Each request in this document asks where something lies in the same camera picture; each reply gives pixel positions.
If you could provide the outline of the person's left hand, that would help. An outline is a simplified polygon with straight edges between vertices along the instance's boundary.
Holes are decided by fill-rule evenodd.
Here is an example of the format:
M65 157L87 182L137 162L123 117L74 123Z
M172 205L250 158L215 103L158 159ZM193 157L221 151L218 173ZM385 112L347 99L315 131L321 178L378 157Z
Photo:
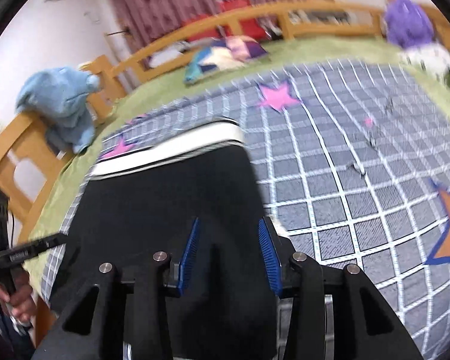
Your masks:
M15 317L20 323L28 324L36 315L36 304L33 289L30 286L30 276L23 268L14 273L16 292L9 294L0 283L0 299L4 312Z

